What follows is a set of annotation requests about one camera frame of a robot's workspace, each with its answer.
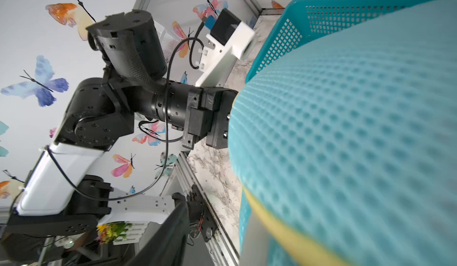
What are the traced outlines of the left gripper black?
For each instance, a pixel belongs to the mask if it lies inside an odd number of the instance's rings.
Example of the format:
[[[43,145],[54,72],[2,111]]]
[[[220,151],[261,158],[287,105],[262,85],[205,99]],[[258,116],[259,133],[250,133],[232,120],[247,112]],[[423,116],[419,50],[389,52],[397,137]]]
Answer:
[[[228,147],[228,124],[238,92],[223,87],[195,87],[188,93],[182,146],[192,150],[202,139],[214,149]]]

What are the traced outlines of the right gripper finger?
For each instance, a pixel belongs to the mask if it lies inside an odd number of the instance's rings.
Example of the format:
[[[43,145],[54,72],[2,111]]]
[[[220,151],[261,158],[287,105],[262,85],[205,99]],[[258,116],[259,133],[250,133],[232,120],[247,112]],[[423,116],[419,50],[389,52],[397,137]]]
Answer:
[[[189,206],[185,199],[176,207],[146,246],[127,262],[129,266],[180,266],[190,232]]]

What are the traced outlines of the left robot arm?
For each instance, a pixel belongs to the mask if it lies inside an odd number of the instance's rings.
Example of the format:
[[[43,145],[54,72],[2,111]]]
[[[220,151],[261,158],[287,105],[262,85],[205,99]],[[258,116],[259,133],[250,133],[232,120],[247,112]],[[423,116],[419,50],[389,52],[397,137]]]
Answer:
[[[86,233],[97,223],[154,221],[159,229],[130,265],[180,266],[192,229],[217,229],[202,195],[129,195],[90,176],[88,169],[119,138],[134,132],[135,114],[181,131],[186,149],[202,139],[214,149],[227,148],[237,93],[218,83],[255,34],[223,9],[208,35],[210,47],[202,51],[202,75],[194,85],[186,85],[170,79],[172,63],[164,58],[149,12],[109,16],[91,25],[88,33],[91,48],[102,53],[104,75],[78,85],[54,142],[11,206],[6,231],[49,239]]]

